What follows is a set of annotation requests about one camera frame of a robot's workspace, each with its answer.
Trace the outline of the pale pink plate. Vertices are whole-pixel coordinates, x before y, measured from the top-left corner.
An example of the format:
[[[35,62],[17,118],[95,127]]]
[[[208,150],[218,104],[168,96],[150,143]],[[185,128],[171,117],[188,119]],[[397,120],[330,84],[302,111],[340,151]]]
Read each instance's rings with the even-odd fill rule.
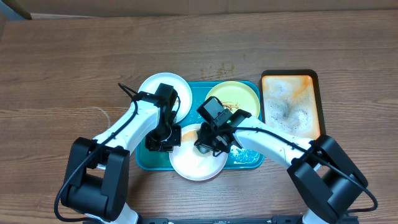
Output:
[[[195,146],[197,131],[201,124],[190,124],[182,128],[180,146],[174,146],[169,159],[174,170],[188,180],[204,181],[218,175],[226,164],[228,155],[222,152],[219,156],[213,153],[202,154]]]

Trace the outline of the white plate with sauce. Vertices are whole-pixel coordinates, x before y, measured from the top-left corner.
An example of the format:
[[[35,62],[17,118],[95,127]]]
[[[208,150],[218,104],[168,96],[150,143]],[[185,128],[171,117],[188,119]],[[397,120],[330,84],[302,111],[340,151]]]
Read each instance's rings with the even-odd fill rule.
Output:
[[[188,83],[180,76],[170,72],[157,73],[147,78],[140,86],[139,91],[154,94],[158,86],[161,84],[173,86],[177,91],[181,103],[174,103],[173,111],[180,106],[175,118],[175,123],[181,122],[189,113],[192,103],[193,95]]]

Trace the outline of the green yellow sponge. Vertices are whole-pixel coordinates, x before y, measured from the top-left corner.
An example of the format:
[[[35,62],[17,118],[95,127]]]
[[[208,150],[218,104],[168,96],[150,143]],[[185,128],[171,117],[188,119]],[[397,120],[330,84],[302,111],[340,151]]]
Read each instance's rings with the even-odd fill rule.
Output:
[[[204,146],[204,145],[197,145],[197,149],[200,153],[206,154],[208,152],[211,152],[211,148]]]

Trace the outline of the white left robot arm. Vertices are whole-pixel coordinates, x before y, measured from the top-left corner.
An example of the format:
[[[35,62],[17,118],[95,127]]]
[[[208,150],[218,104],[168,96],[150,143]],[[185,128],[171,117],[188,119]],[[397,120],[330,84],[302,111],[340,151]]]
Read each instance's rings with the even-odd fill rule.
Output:
[[[139,214],[126,202],[130,156],[141,141],[160,152],[180,145],[181,128],[174,123],[177,113],[172,109],[178,99],[172,87],[154,94],[140,91],[109,129],[93,139],[76,139],[55,197],[55,216],[62,222],[139,223]],[[83,217],[65,218],[59,205]]]

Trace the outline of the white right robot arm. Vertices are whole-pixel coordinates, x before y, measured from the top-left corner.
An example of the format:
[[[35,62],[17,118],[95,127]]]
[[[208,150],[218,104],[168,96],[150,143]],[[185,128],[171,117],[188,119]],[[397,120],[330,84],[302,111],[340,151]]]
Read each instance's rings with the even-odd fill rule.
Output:
[[[301,223],[339,223],[368,181],[330,136],[301,138],[278,131],[250,113],[199,108],[205,120],[195,146],[214,155],[236,145],[256,151],[284,167],[308,207]]]

